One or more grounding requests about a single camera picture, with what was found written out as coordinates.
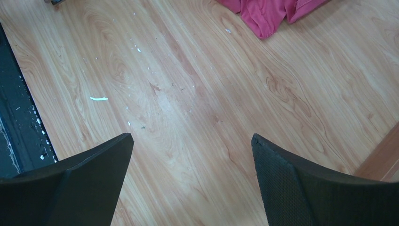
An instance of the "wooden floor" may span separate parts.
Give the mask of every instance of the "wooden floor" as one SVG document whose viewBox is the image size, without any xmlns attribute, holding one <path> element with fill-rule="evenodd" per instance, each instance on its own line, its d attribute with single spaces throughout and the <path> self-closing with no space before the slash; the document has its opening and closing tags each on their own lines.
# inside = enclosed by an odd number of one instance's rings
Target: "wooden floor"
<svg viewBox="0 0 399 226">
<path fill-rule="evenodd" d="M 253 133 L 351 174 L 399 121 L 398 10 L 333 0 L 264 41 L 215 0 L 1 0 L 0 21 L 60 159 L 132 133 L 114 225 L 260 226 Z"/>
</svg>

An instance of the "white strip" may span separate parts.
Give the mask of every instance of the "white strip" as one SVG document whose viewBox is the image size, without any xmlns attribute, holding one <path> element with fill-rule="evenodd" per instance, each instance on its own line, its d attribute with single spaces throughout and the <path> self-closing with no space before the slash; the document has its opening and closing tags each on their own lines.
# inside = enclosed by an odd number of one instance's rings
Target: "white strip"
<svg viewBox="0 0 399 226">
<path fill-rule="evenodd" d="M 106 98 L 106 97 L 102 97 L 102 98 L 94 98 L 94 97 L 90 97 L 90 99 L 92 99 L 92 100 L 95 100 L 95 101 L 108 100 L 108 98 Z"/>
</svg>

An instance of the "white scrap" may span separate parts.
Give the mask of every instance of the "white scrap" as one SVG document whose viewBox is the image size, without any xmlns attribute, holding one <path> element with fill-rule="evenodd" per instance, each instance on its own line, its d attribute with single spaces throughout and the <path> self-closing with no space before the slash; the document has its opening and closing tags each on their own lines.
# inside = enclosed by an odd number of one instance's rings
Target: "white scrap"
<svg viewBox="0 0 399 226">
<path fill-rule="evenodd" d="M 106 97 L 102 97 L 102 98 L 94 98 L 94 97 L 90 97 L 90 99 L 92 99 L 92 100 L 95 100 L 95 101 L 108 100 L 108 98 L 106 98 Z"/>
</svg>

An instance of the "pink cloth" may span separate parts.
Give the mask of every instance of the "pink cloth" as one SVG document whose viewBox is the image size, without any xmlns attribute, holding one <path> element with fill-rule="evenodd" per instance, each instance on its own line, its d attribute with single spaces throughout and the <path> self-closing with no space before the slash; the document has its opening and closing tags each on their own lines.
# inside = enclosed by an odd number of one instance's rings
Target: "pink cloth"
<svg viewBox="0 0 399 226">
<path fill-rule="evenodd" d="M 260 39 L 276 32 L 287 16 L 289 23 L 310 13 L 327 0 L 218 0 L 241 18 Z"/>
</svg>

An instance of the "magenta fabric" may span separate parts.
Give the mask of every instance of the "magenta fabric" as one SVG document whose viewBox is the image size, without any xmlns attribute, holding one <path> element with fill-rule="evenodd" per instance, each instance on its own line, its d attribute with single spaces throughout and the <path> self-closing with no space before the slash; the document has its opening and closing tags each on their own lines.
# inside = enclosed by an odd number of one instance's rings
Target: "magenta fabric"
<svg viewBox="0 0 399 226">
<path fill-rule="evenodd" d="M 289 23 L 327 0 L 218 0 L 241 18 L 260 39 L 276 32 L 285 17 Z"/>
</svg>

